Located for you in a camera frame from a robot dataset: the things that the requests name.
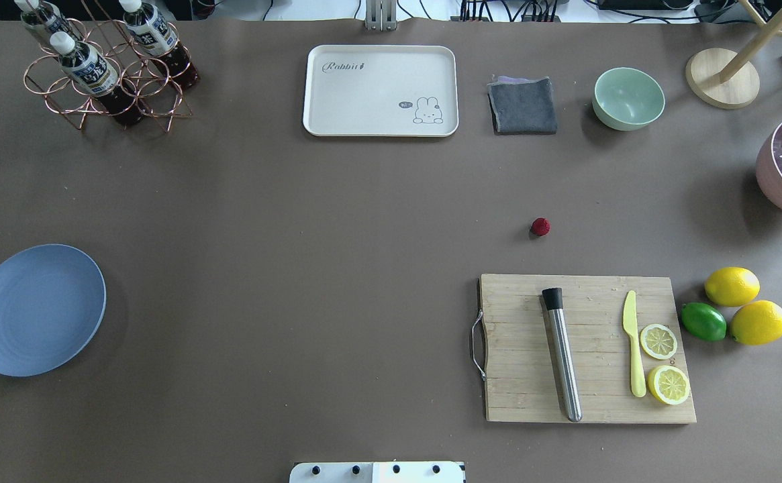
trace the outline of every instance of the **soda bottle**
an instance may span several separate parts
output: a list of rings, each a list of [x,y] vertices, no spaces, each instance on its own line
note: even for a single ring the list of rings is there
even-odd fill
[[[130,83],[120,79],[119,73],[95,47],[72,39],[65,32],[50,36],[50,45],[60,54],[62,70],[105,107],[121,125],[135,125],[148,112],[142,99],[136,98]]]
[[[39,45],[50,49],[50,36],[57,32],[65,32],[75,40],[83,40],[62,16],[59,8],[53,3],[39,0],[15,0],[20,8],[20,21],[26,30],[38,40]]]
[[[149,57],[163,61],[170,70],[170,76],[182,89],[199,82],[200,74],[191,63],[188,51],[158,8],[142,0],[119,0],[119,3],[125,10],[123,19],[131,36]],[[163,76],[166,74],[160,64],[152,64]]]

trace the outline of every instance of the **bottle holder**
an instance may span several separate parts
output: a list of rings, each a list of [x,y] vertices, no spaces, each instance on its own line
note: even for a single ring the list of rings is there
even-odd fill
[[[95,18],[87,6],[87,0],[82,0],[82,3],[90,17]],[[78,131],[83,131],[90,116],[113,117],[138,105],[141,106],[143,116],[154,119],[164,133],[173,127],[174,119],[191,117],[193,110],[185,100],[182,86],[173,80],[181,72],[170,72],[163,61],[145,55],[128,33],[125,22],[109,18],[100,5],[99,8],[107,19],[94,22],[94,27],[89,30],[77,19],[68,21],[86,43],[94,46],[114,64],[119,71],[117,85],[127,83],[134,89],[134,101],[130,106],[118,113],[106,112],[95,97],[82,91],[62,72],[56,53],[45,47],[41,47],[45,55],[33,61],[23,73],[23,86],[32,94],[41,96],[47,110],[62,116]],[[176,31],[175,25],[169,25]],[[109,38],[112,36],[117,36],[119,41],[111,42]]]

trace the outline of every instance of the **yellow lemon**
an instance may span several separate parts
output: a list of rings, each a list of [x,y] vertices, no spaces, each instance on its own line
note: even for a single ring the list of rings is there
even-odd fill
[[[670,360],[677,353],[677,336],[662,324],[650,324],[638,336],[642,349],[655,360]]]
[[[769,343],[782,336],[782,308],[769,300],[743,306],[731,320],[731,336],[748,345]]]
[[[713,272],[704,282],[707,297],[717,305],[739,307],[752,302],[761,291],[758,277],[750,270],[726,266]]]
[[[673,365],[660,365],[648,373],[648,388],[662,403],[680,404],[689,398],[689,377]]]

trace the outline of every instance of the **red berry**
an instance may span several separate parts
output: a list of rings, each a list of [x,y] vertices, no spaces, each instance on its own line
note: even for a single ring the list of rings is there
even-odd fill
[[[537,218],[531,225],[531,231],[537,236],[543,236],[545,233],[549,233],[550,229],[551,225],[549,224],[549,220],[545,218]]]

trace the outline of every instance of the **blue plate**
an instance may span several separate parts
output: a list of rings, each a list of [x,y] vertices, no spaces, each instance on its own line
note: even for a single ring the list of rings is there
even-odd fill
[[[28,248],[0,264],[0,374],[35,376],[84,348],[105,314],[105,279],[68,245]]]

